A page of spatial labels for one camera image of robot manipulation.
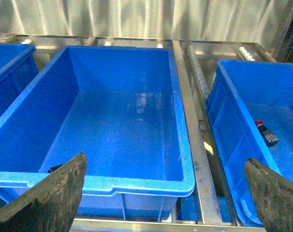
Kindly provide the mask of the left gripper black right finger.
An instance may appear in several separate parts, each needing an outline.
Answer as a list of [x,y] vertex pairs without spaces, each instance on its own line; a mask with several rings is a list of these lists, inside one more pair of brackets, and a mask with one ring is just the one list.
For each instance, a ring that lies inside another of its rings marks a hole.
[[293,232],[293,182],[258,160],[244,168],[256,214],[267,232]]

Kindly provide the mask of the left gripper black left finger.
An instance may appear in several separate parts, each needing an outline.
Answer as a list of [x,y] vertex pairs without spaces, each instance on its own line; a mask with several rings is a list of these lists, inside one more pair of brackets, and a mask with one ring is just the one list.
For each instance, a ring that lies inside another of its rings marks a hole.
[[0,232],[68,232],[87,170],[79,153],[11,203],[0,208]]

